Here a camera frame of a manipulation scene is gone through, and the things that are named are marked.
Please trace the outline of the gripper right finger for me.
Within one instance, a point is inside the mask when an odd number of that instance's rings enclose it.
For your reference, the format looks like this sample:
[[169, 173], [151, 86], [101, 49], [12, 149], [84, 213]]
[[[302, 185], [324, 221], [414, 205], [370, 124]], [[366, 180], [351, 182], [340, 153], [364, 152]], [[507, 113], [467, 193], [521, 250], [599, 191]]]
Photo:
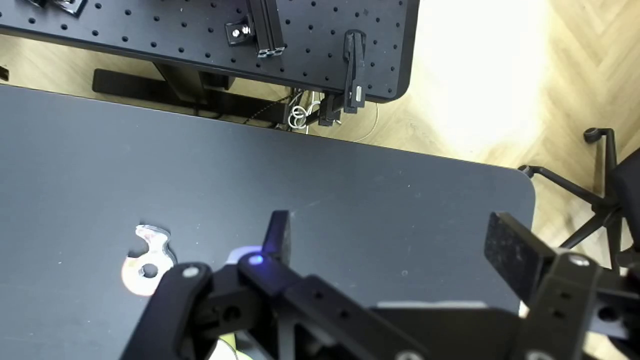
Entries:
[[558, 251], [507, 212], [492, 212], [484, 255], [528, 308], [509, 360], [587, 360], [588, 332], [640, 360], [640, 263], [626, 275]]

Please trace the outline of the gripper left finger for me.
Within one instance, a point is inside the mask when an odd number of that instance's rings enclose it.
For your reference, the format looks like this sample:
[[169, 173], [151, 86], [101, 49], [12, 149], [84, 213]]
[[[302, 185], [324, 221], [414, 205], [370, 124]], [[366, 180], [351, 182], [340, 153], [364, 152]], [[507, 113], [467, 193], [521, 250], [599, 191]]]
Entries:
[[258, 250], [213, 271], [178, 263], [150, 297], [119, 360], [216, 360], [244, 333], [270, 360], [428, 360], [404, 330], [316, 275], [288, 265], [290, 213], [276, 210]]

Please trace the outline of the black office chair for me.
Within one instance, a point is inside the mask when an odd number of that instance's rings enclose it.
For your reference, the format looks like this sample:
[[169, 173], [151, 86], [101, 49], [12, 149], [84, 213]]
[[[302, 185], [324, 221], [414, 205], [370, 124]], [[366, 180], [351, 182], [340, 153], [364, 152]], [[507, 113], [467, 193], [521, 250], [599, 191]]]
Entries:
[[529, 178], [539, 174], [574, 196], [590, 204], [593, 216], [560, 244], [573, 249], [599, 228], [606, 229], [611, 269], [619, 272], [640, 262], [640, 148], [617, 160], [615, 132], [611, 128], [591, 127], [583, 140], [592, 144], [605, 137], [604, 194], [599, 196], [543, 166], [518, 168]]

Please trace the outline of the silver metal plate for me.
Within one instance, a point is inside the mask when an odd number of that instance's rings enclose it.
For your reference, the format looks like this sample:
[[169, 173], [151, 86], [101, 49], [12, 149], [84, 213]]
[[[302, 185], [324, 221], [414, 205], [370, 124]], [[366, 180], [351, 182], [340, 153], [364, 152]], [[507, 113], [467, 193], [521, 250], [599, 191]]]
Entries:
[[147, 251], [140, 255], [126, 256], [120, 271], [123, 285], [136, 296], [150, 297], [157, 289], [162, 276], [177, 262], [170, 248], [170, 233], [151, 224], [139, 224], [135, 235], [147, 244]]

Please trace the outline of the black clamp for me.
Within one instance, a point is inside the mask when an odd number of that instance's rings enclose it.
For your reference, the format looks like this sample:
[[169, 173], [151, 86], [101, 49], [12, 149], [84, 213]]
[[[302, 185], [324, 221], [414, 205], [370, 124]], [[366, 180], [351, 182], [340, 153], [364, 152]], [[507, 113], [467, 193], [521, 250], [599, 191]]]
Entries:
[[343, 91], [343, 111], [356, 114], [365, 107], [365, 55], [366, 39], [364, 32], [350, 29], [345, 32], [343, 43], [343, 59], [347, 63], [345, 86]]

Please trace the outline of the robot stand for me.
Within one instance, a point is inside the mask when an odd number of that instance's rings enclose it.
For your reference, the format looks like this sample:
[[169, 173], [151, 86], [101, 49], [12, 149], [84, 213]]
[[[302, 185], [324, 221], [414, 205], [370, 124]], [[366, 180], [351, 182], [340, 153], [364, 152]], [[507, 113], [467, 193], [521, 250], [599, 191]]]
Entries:
[[93, 91], [289, 127], [330, 126], [344, 112], [345, 33], [366, 34], [366, 101], [410, 83], [419, 0], [276, 0], [285, 50], [230, 47], [225, 25], [247, 0], [87, 0], [79, 17], [0, 0], [0, 34], [153, 62], [161, 80], [96, 69]]

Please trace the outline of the black corner bracket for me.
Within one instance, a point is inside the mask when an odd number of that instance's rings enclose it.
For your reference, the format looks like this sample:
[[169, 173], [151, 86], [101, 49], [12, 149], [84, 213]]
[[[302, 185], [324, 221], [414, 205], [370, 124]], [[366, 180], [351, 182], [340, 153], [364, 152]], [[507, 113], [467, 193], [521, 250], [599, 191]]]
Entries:
[[242, 46], [251, 43], [254, 39], [253, 25], [247, 17], [237, 22], [226, 23], [224, 30], [230, 47]]

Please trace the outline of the black aluminium extrusion post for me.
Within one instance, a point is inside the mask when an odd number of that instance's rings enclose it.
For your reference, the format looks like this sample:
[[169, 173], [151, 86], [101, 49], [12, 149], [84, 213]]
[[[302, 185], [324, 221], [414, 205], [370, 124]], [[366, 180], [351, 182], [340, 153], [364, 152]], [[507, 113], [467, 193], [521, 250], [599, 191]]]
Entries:
[[277, 0], [246, 1], [257, 57], [263, 59], [281, 55], [286, 46]]

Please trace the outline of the silver corner bracket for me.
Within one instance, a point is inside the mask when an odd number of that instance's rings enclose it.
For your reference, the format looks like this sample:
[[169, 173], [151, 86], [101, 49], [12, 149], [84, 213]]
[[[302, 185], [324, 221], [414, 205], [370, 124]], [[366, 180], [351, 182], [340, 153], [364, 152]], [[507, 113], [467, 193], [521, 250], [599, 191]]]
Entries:
[[53, 7], [61, 10], [62, 12], [78, 18], [87, 4], [87, 0], [24, 0], [25, 2], [45, 9], [46, 7]]

